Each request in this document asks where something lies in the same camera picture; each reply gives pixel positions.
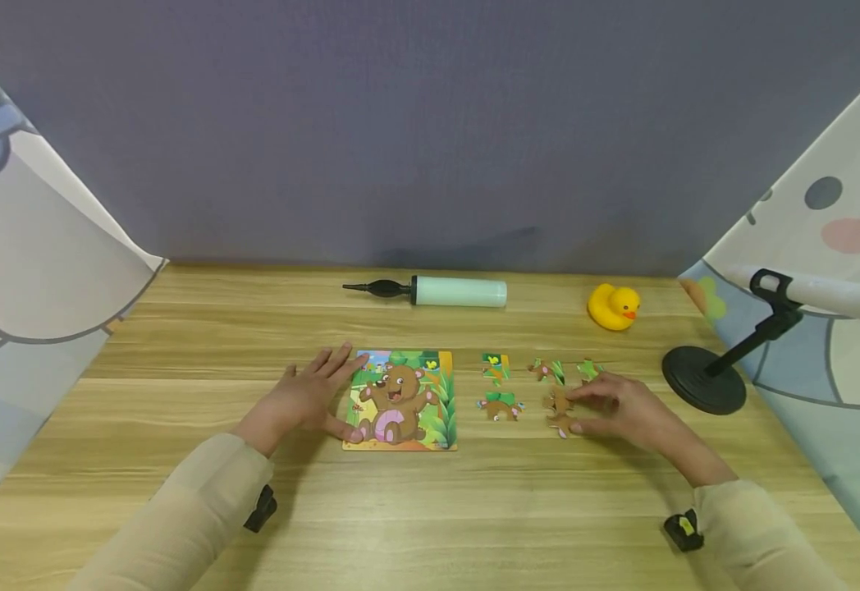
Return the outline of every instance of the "left hand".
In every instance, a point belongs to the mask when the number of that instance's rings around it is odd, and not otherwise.
[[[368,362],[367,355],[348,361],[351,343],[337,353],[322,349],[301,372],[286,368],[279,383],[256,403],[231,430],[265,456],[270,456],[283,436],[294,428],[321,429],[349,442],[359,442],[361,433],[332,416],[328,405],[351,374]]]

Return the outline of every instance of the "wooden table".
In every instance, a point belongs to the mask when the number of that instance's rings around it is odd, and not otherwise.
[[[667,463],[546,427],[548,386],[524,371],[541,356],[566,362],[569,378],[589,357],[646,381],[860,590],[860,534],[762,400],[749,391],[739,413],[715,417],[662,380],[671,347],[722,349],[674,280],[613,280],[636,287],[643,307],[633,328],[610,333],[584,309],[605,278],[501,274],[505,310],[410,307],[339,288],[384,276],[409,274],[164,270],[0,486],[0,589],[60,589],[287,362],[349,338],[453,352],[459,451],[348,452],[295,435],[274,456],[278,514],[261,534],[244,530],[198,589],[730,589],[708,545],[678,555],[660,533],[691,499]],[[490,386],[484,350],[510,355],[505,386],[528,403],[518,423],[476,409]]]

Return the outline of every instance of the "pink cheek circle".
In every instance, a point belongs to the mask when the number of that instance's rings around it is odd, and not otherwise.
[[[821,238],[838,253],[860,254],[860,218],[835,219],[821,230]]]

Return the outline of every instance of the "cartoon print curtain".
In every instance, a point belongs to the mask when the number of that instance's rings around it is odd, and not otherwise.
[[[729,345],[770,313],[735,265],[860,282],[860,95],[680,278]],[[741,365],[860,528],[860,321],[805,312]]]
[[[0,480],[161,265],[0,90]]]

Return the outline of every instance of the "rubber duck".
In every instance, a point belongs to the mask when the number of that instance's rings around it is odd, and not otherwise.
[[[588,298],[588,314],[608,330],[629,328],[637,318],[640,294],[629,287],[614,287],[609,282],[597,286]]]

